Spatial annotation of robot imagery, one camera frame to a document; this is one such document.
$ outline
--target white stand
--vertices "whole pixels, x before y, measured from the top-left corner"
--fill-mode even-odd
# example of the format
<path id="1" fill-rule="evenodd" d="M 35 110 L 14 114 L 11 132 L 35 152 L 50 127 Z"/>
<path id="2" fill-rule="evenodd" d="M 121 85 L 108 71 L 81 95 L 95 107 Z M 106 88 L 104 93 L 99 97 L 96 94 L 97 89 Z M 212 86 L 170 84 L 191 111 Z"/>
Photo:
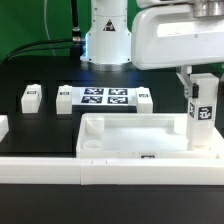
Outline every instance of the white stand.
<path id="1" fill-rule="evenodd" d="M 215 127 L 219 79 L 212 74 L 191 75 L 190 79 L 199 85 L 199 97 L 189 99 L 188 149 L 209 149 Z"/>

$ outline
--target white box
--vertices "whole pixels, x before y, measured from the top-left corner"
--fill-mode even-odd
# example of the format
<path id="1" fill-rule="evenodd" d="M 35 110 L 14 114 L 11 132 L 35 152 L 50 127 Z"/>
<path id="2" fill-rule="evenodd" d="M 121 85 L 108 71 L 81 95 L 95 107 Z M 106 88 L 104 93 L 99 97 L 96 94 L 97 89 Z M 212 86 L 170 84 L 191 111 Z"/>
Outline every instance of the white box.
<path id="1" fill-rule="evenodd" d="M 72 114 L 72 86 L 59 86 L 56 108 L 57 114 Z"/>
<path id="2" fill-rule="evenodd" d="M 41 86 L 37 84 L 28 85 L 21 99 L 23 113 L 38 113 L 41 99 Z"/>

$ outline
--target black and white sticker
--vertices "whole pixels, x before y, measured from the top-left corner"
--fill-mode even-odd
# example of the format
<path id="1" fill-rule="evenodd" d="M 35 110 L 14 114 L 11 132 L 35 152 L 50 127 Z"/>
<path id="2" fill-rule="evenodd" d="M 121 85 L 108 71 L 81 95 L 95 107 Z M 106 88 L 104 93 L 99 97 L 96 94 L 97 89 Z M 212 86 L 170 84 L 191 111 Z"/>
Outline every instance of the black and white sticker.
<path id="1" fill-rule="evenodd" d="M 213 118 L 212 106 L 198 108 L 199 121 L 208 121 L 208 120 L 212 120 L 212 118 Z"/>
<path id="2" fill-rule="evenodd" d="M 103 97 L 101 96 L 84 96 L 82 98 L 81 103 L 87 103 L 87 104 L 101 104 L 103 101 Z"/>
<path id="3" fill-rule="evenodd" d="M 103 31 L 116 31 L 111 19 L 107 22 L 107 24 L 104 27 Z"/>
<path id="4" fill-rule="evenodd" d="M 155 159 L 156 155 L 141 155 L 141 159 Z"/>
<path id="5" fill-rule="evenodd" d="M 85 95 L 103 95 L 104 89 L 97 88 L 86 88 L 84 94 Z"/>
<path id="6" fill-rule="evenodd" d="M 27 94 L 37 94 L 37 91 L 27 91 Z"/>
<path id="7" fill-rule="evenodd" d="M 128 95 L 127 89 L 109 89 L 109 95 Z"/>
<path id="8" fill-rule="evenodd" d="M 148 98 L 149 97 L 149 94 L 139 94 L 139 97 L 140 98 Z"/>
<path id="9" fill-rule="evenodd" d="M 189 115 L 194 119 L 195 118 L 195 106 L 193 103 L 190 103 Z"/>
<path id="10" fill-rule="evenodd" d="M 60 96 L 69 96 L 69 92 L 60 92 Z"/>
<path id="11" fill-rule="evenodd" d="M 128 97 L 108 97 L 108 104 L 128 104 Z"/>

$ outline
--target black cable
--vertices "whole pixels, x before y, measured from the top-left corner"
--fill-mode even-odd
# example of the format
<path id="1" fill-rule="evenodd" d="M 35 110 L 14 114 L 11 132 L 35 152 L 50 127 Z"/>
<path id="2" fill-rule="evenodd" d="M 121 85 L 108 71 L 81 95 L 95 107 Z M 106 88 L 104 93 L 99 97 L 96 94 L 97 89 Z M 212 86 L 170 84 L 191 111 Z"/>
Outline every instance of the black cable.
<path id="1" fill-rule="evenodd" d="M 30 43 L 30 44 L 26 44 L 26 45 L 23 45 L 21 47 L 18 47 L 16 48 L 15 50 L 11 51 L 3 60 L 2 62 L 0 63 L 1 64 L 4 64 L 8 61 L 8 59 L 13 56 L 14 53 L 17 53 L 17 52 L 20 52 L 24 49 L 27 49 L 27 48 L 30 48 L 30 47 L 34 47 L 34 46 L 38 46 L 38 45 L 47 45 L 47 44 L 60 44 L 60 43 L 71 43 L 72 42 L 72 39 L 69 38 L 69 39 L 59 39 L 59 40 L 47 40 L 47 41 L 37 41 L 37 42 L 33 42 L 33 43 Z"/>
<path id="2" fill-rule="evenodd" d="M 70 47 L 53 47 L 53 48 L 49 47 L 49 48 L 38 48 L 38 49 L 17 51 L 17 52 L 14 52 L 14 53 L 10 54 L 9 56 L 7 56 L 1 64 L 8 62 L 12 57 L 14 57 L 18 54 L 23 54 L 23 53 L 33 52 L 33 51 L 46 51 L 46 50 L 52 50 L 52 49 L 63 50 L 63 49 L 70 49 Z"/>
<path id="3" fill-rule="evenodd" d="M 72 6 L 72 25 L 73 25 L 72 33 L 73 36 L 74 34 L 77 36 L 80 34 L 77 1 L 71 0 L 71 6 Z"/>

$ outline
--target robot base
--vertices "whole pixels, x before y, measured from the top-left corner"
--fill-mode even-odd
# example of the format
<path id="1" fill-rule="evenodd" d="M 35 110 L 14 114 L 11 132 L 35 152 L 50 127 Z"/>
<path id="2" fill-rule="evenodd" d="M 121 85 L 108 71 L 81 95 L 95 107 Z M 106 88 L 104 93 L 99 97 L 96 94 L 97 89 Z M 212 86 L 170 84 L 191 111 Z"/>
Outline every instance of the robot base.
<path id="1" fill-rule="evenodd" d="M 134 67 L 131 62 L 123 63 L 123 64 L 94 64 L 88 61 L 81 61 L 81 66 L 84 68 L 93 69 L 97 71 L 104 71 L 104 72 L 124 71 Z"/>

